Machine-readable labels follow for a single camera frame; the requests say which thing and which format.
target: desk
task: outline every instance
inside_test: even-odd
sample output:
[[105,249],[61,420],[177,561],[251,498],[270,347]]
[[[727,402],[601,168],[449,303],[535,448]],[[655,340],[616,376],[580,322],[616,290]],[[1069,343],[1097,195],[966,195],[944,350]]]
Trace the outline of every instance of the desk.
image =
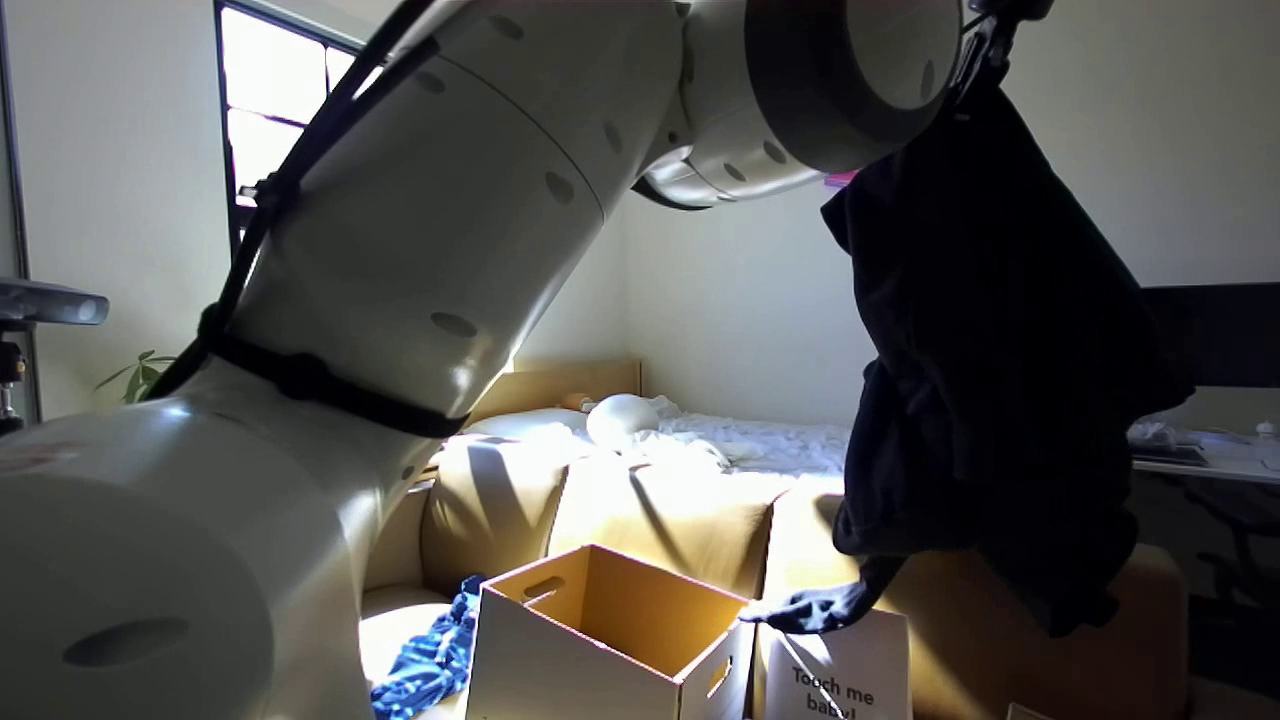
[[1255,541],[1280,541],[1280,442],[1223,433],[1177,433],[1197,442],[1202,462],[1131,458],[1135,473],[1177,478],[1184,498],[1199,505],[1231,533],[1231,556],[1197,550],[1210,567],[1210,587],[1227,603],[1280,609],[1280,581],[1258,561]]
[[1223,433],[1179,433],[1179,440],[1191,440],[1202,462],[1131,458],[1131,468],[1173,478],[1231,478],[1280,488],[1280,440],[1273,440],[1273,448],[1258,448],[1250,437]]

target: blue object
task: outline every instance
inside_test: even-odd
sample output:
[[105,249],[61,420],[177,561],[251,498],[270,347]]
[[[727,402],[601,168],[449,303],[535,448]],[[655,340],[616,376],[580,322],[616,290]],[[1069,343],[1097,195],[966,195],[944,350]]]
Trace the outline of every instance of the blue object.
[[391,677],[366,690],[377,720],[417,720],[423,706],[466,687],[473,636],[479,615],[479,575],[466,575],[449,610],[423,636],[413,636]]

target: window frame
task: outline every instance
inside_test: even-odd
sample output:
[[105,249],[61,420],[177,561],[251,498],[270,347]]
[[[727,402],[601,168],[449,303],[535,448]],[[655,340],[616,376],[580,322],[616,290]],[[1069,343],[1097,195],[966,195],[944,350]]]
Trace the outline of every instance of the window frame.
[[323,46],[323,92],[334,89],[340,70],[332,70],[328,62],[328,51],[348,51],[348,54],[359,54],[359,43],[340,36],[340,30],[328,30],[318,24],[307,24],[290,10],[280,10],[280,6],[266,6],[266,4],[254,4],[254,0],[213,0],[213,36],[214,36],[214,92],[221,92],[221,135],[225,135],[225,193],[226,193],[226,221],[231,221],[231,249],[240,243],[240,230],[246,224],[246,217],[254,211],[254,204],[246,204],[240,195],[242,182],[235,182],[235,148],[231,148],[231,112],[246,112],[246,116],[261,116],[266,124],[282,124],[282,128],[307,128],[300,118],[289,118],[289,116],[270,116],[270,112],[254,112],[254,109],[235,109],[231,103],[231,92],[226,92],[226,39],[225,39],[225,10],[240,10],[240,15],[251,15],[261,24],[270,24],[280,30],[290,30],[300,39],[312,39]]

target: black cable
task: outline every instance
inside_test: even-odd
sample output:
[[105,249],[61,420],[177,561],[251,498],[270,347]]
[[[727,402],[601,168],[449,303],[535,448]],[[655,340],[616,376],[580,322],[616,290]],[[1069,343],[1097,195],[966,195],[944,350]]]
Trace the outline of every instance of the black cable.
[[246,282],[246,271],[254,262],[262,234],[280,224],[280,217],[289,211],[289,204],[300,193],[300,178],[316,168],[316,159],[351,128],[348,116],[357,112],[357,92],[366,85],[366,77],[388,58],[388,51],[417,27],[417,18],[432,4],[434,0],[396,4],[396,10],[357,51],[357,58],[340,77],[340,85],[323,94],[318,112],[312,116],[305,135],[289,148],[282,164],[261,182],[261,206],[246,217],[240,249],[231,253],[231,266],[221,286],[221,301],[213,309],[205,309],[194,340],[162,367],[162,376],[148,389],[143,401],[173,394],[213,354],[213,343],[226,332],[226,321],[240,303],[240,290]]
[[982,24],[982,18],[992,18],[992,10],[982,10],[982,15],[975,15],[975,18],[966,18],[964,27],[958,27],[958,36],[966,36],[975,24]]

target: pillow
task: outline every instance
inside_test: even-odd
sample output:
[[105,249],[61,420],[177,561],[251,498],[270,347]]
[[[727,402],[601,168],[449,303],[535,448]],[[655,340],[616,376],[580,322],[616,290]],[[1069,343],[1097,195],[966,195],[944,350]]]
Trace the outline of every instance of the pillow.
[[587,422],[585,422],[585,413],[570,413],[570,408],[532,408],[532,413],[483,417],[466,422],[458,437],[498,440],[498,442],[585,448]]
[[674,417],[674,402],[664,394],[616,392],[592,402],[587,440],[610,452],[636,448],[636,437]]

